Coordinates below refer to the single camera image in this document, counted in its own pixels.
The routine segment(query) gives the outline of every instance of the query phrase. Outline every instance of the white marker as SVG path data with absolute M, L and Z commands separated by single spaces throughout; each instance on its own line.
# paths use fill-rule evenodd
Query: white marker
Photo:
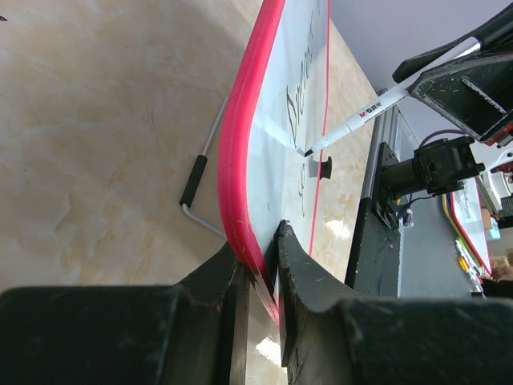
M 447 63 L 453 59 L 460 58 L 462 56 L 471 54 L 473 52 L 477 52 L 481 49 L 481 43 L 476 38 L 468 38 L 464 40 L 459 45 L 449 50 L 447 53 L 443 54 L 436 60 L 429 63 L 420 71 L 415 72 L 413 75 L 404 79 L 397 86 L 391 88 L 383 95 L 379 96 L 375 101 L 367 104 L 356 114 L 351 115 L 349 118 L 344 120 L 341 124 L 339 124 L 335 129 L 333 129 L 330 133 L 324 135 L 319 139 L 318 142 L 315 143 L 314 146 L 311 147 L 305 154 L 305 156 L 312 155 L 314 152 L 320 151 L 324 148 L 329 147 L 333 143 L 337 142 L 347 134 L 356 131 L 369 120 L 375 118 L 378 115 L 381 115 L 383 112 L 393 107 L 397 102 L 401 99 L 404 99 L 408 96 L 408 88 L 415 83 L 421 73 L 439 66 L 441 64 Z

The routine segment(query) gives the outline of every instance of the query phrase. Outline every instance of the whiteboard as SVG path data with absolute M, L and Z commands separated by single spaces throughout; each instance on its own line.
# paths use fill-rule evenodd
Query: whiteboard
M 220 134 L 218 195 L 228 242 L 265 278 L 264 255 L 282 219 L 313 244 L 325 132 L 329 1 L 264 0 L 228 98 Z
M 491 263 L 481 205 L 479 203 L 478 186 L 475 179 L 465 180 L 465 188 L 450 194 L 450 210 L 455 224 L 460 228 L 474 255 L 481 261 L 486 271 L 491 274 Z

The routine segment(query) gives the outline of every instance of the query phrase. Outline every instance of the marble surface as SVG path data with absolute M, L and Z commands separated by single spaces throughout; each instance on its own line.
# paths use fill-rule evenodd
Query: marble surface
M 172 284 L 223 239 L 178 205 L 261 0 L 3 0 L 0 290 Z M 331 28 L 329 126 L 374 92 Z M 331 147 L 313 257 L 345 276 L 371 126 Z M 220 225 L 216 142 L 193 209 Z M 286 383 L 251 298 L 248 384 Z

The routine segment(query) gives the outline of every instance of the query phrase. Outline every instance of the black foam grip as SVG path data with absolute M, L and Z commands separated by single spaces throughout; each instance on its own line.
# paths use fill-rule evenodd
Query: black foam grip
M 196 158 L 196 162 L 194 162 L 194 166 L 192 166 L 191 175 L 189 175 L 189 179 L 185 185 L 184 193 L 180 198 L 180 206 L 183 204 L 186 204 L 188 207 L 192 206 L 192 201 L 194 201 L 194 196 L 200 185 L 205 167 L 207 167 L 207 162 L 208 158 L 204 155 L 198 155 Z
M 489 46 L 508 39 L 513 34 L 513 4 L 507 6 L 502 12 L 484 23 L 476 33 L 476 38 L 481 42 L 483 50 Z

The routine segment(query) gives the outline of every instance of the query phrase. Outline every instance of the black plastic part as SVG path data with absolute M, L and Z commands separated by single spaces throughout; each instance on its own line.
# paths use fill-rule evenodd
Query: black plastic part
M 456 47 L 461 42 L 467 40 L 469 37 L 476 37 L 482 43 L 482 50 L 489 49 L 497 43 L 502 43 L 511 39 L 513 36 L 513 4 L 507 6 L 504 10 L 496 16 L 473 30 L 465 34 L 461 38 L 457 38 L 453 42 L 447 43 L 443 46 L 434 48 L 431 51 L 424 52 L 423 54 L 414 56 L 402 62 L 399 67 L 392 74 L 392 78 L 397 83 L 400 83 L 407 77 L 411 76 L 417 71 L 420 71 L 429 63 L 447 53 L 452 48 Z
M 424 72 L 409 93 L 477 141 L 488 142 L 513 124 L 512 52 L 513 42 L 497 51 L 453 60 Z M 494 100 L 505 113 L 468 83 Z
M 364 297 L 310 259 L 289 225 L 279 242 L 289 384 L 513 381 L 511 300 Z
M 0 296 L 0 383 L 244 383 L 249 283 L 233 251 L 174 286 Z
M 507 6 L 492 20 L 483 24 L 474 35 L 480 42 L 482 50 L 492 48 L 513 36 L 513 4 Z
M 386 170 L 395 167 L 397 164 L 398 159 L 389 145 L 385 142 L 381 143 L 378 148 L 374 185 L 370 197 L 374 204 L 375 214 L 389 229 L 397 229 L 399 223 L 396 215 L 398 204 L 396 198 L 390 194 L 390 189 L 386 184 Z
M 333 160 L 328 156 L 326 162 L 321 163 L 321 179 L 331 179 L 331 172 L 333 170 Z
M 501 205 L 503 209 L 499 211 L 499 228 L 513 227 L 513 196 L 501 199 Z
M 397 297 L 401 234 L 383 224 L 371 198 L 358 206 L 344 283 L 374 297 Z
M 390 199 L 426 190 L 442 195 L 463 188 L 461 180 L 479 175 L 483 164 L 476 164 L 469 136 L 437 140 L 414 151 L 413 159 L 387 167 L 382 172 L 382 188 Z
M 189 208 L 192 206 L 192 202 L 196 196 L 196 191 L 198 190 L 198 186 L 201 182 L 201 177 L 203 176 L 205 167 L 207 167 L 207 162 L 208 158 L 204 155 L 198 155 L 196 158 L 194 166 L 192 166 L 189 179 L 187 180 L 187 184 L 185 185 L 184 193 L 180 198 L 180 206 L 183 204 L 186 204 Z

